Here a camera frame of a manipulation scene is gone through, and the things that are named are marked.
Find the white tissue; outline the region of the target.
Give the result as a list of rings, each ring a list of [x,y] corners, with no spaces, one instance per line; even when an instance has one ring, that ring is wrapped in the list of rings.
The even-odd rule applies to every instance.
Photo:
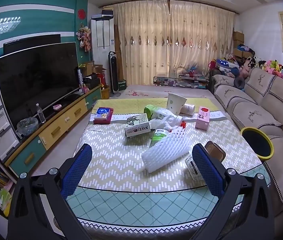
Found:
[[[182,119],[167,117],[166,119],[152,119],[149,121],[150,129],[165,129],[169,132],[178,128],[182,123]]]

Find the low glass shelf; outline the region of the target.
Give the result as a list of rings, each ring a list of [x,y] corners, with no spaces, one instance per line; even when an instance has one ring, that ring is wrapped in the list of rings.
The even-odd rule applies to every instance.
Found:
[[[154,76],[153,84],[156,86],[207,89],[208,80],[203,76],[188,77],[180,75],[179,77]]]

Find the white foam net sleeve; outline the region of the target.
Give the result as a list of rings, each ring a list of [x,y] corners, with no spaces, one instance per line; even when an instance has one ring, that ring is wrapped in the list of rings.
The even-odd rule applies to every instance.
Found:
[[[194,144],[192,136],[195,126],[191,123],[187,123],[187,125],[186,128],[179,127],[169,132],[153,146],[150,146],[150,138],[143,142],[141,160],[147,172],[157,171],[190,153]]]

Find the white barcode packet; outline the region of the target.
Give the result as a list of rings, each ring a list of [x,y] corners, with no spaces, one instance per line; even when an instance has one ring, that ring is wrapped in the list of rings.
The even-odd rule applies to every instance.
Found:
[[[192,155],[188,155],[185,159],[185,164],[190,172],[190,175],[194,181],[204,181],[201,173],[199,172],[198,167],[196,166],[195,162],[193,161]]]

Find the white pill bottle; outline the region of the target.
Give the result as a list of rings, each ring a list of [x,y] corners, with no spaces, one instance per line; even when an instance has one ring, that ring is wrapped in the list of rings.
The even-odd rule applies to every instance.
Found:
[[[193,114],[195,113],[195,108],[196,108],[195,105],[185,103],[182,106],[180,113],[185,114],[185,115],[189,115],[189,116],[193,116]]]

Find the floral floor mat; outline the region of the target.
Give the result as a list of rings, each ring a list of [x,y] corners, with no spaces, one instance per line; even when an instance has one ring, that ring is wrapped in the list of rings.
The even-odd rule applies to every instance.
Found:
[[[120,93],[121,96],[117,99],[167,98],[169,93],[177,94],[185,98],[214,98],[213,94],[206,89],[168,86],[129,85],[125,90],[120,91]]]

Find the green lidded clear jar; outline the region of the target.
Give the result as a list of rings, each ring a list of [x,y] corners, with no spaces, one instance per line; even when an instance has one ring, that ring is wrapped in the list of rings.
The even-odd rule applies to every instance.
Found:
[[[169,133],[170,132],[166,129],[156,129],[151,139],[150,147],[153,147],[156,143],[165,138]]]

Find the glass ashtray bowl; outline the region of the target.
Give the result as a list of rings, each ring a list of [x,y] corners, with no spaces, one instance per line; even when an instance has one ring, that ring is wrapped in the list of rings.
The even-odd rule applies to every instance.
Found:
[[[17,124],[17,131],[25,137],[33,134],[38,128],[39,122],[34,117],[23,119]]]

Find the white bamboo print box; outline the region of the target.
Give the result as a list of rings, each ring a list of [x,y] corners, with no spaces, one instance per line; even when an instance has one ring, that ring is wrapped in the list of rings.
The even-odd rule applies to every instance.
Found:
[[[129,117],[124,127],[125,136],[128,138],[150,131],[151,128],[146,113]]]

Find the white paper cup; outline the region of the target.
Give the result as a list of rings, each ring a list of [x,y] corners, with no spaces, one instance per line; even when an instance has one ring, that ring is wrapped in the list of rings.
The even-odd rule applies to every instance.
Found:
[[[166,109],[168,109],[174,115],[179,115],[186,101],[187,98],[183,96],[173,93],[168,93]]]

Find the brown square tin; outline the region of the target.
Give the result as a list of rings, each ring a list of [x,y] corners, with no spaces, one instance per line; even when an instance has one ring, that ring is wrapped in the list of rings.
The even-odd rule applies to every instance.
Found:
[[[220,162],[224,161],[226,153],[215,142],[208,141],[205,145],[205,149],[207,150],[210,156],[218,159]]]

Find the pink small box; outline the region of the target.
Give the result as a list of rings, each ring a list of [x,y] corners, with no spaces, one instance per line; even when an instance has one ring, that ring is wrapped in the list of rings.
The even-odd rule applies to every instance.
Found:
[[[210,123],[210,110],[206,107],[200,106],[195,123],[195,128],[206,131],[209,127],[209,123]]]

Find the beige curtains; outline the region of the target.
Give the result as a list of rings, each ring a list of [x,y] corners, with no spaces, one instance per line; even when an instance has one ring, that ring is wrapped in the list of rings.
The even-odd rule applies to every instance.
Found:
[[[202,3],[141,0],[113,5],[114,22],[128,85],[150,85],[154,76],[178,77],[227,57],[235,13]]]

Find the white green lotion bottle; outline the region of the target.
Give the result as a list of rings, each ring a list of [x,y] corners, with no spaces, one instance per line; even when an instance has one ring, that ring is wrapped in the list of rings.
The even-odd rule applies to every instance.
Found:
[[[145,106],[144,113],[147,114],[148,121],[150,121],[152,119],[166,119],[168,116],[169,117],[174,117],[174,118],[177,118],[177,119],[182,119],[182,121],[183,121],[183,117],[182,116],[174,115],[168,109],[162,108],[162,107],[158,107],[158,106],[155,106],[155,105],[147,105],[147,106]]]

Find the beige sectional sofa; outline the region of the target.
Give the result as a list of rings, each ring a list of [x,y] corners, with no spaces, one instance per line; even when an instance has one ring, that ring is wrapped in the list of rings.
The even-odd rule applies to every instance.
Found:
[[[283,79],[254,68],[243,89],[232,77],[213,76],[214,96],[238,128],[254,127],[265,133],[274,146],[265,167],[283,202]]]

